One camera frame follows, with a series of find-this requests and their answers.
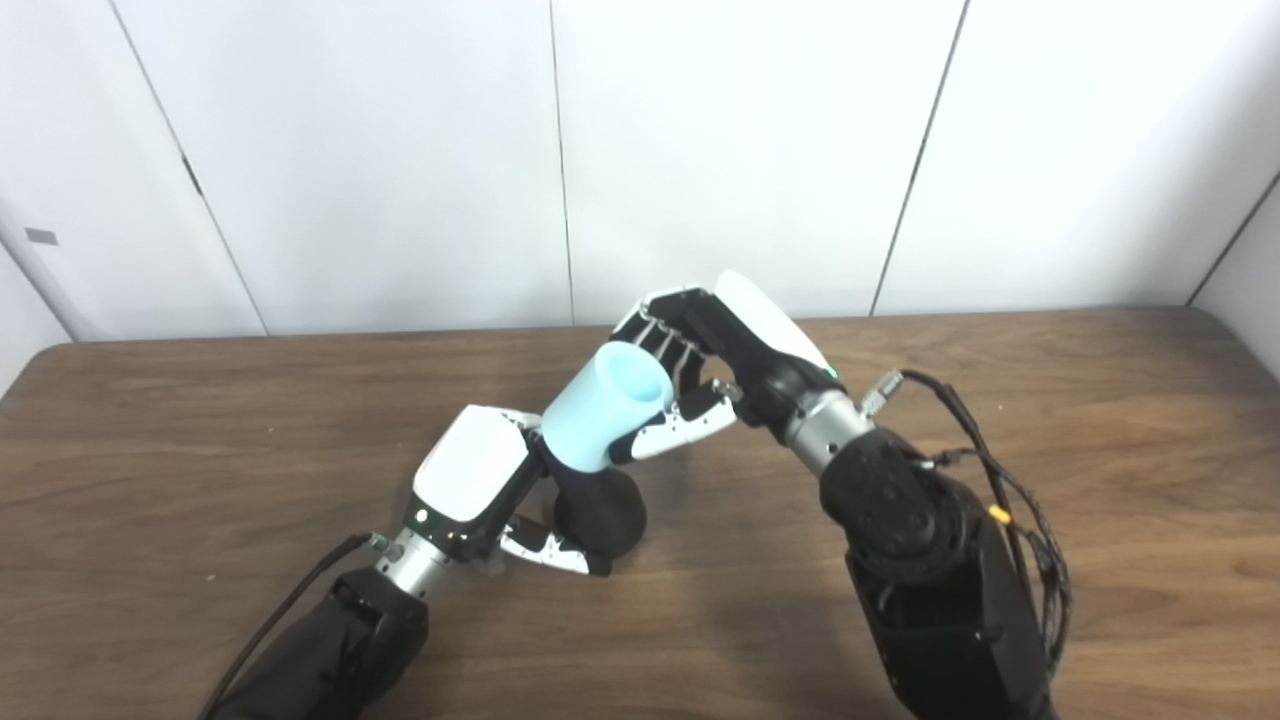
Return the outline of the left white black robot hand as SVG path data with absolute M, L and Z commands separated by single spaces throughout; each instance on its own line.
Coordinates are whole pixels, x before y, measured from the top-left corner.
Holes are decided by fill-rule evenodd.
M 466 406 L 416 470 L 403 530 L 380 571 L 425 598 L 458 564 L 509 555 L 586 577 L 608 577 L 613 562 L 586 551 L 517 507 L 549 473 L 541 418 L 507 407 Z

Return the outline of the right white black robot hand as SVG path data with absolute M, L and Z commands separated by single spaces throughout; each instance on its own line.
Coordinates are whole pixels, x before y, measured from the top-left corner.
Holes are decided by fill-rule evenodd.
M 785 443 L 792 423 L 822 397 L 846 395 L 810 337 L 745 275 L 722 272 L 707 288 L 686 284 L 632 305 L 609 338 L 650 354 L 675 396 L 636 430 L 613 441 L 622 465 L 691 445 L 741 421 Z

